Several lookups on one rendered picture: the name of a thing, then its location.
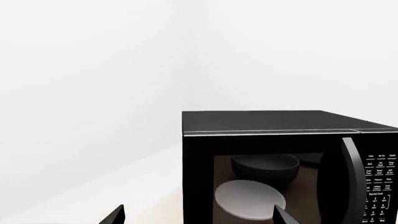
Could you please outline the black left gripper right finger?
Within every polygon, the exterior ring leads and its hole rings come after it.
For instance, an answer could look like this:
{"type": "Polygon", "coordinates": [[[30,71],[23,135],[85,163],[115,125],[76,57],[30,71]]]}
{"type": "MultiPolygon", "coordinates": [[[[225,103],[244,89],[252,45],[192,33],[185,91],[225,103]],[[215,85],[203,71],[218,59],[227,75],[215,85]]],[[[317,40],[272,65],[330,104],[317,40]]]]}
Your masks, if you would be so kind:
{"type": "Polygon", "coordinates": [[[290,216],[283,208],[274,205],[272,214],[273,224],[300,224],[295,218],[290,216]]]}

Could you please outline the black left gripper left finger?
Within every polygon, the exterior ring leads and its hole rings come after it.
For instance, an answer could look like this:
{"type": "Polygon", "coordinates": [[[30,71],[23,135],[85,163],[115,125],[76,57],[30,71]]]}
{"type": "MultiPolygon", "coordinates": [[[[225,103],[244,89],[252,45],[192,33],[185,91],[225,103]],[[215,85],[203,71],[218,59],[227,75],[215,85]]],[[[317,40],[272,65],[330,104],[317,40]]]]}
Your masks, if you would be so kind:
{"type": "Polygon", "coordinates": [[[113,210],[108,216],[101,220],[98,224],[124,224],[125,211],[124,205],[120,205],[113,210]]]}

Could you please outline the black microwave oven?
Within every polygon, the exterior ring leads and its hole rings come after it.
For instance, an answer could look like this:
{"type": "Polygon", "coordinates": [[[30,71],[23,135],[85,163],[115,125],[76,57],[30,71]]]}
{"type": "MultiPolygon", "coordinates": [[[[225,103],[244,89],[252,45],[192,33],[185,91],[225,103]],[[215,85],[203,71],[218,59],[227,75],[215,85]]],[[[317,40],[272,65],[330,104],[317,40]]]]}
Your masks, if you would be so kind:
{"type": "Polygon", "coordinates": [[[398,224],[398,128],[326,111],[184,111],[183,224],[398,224]]]}

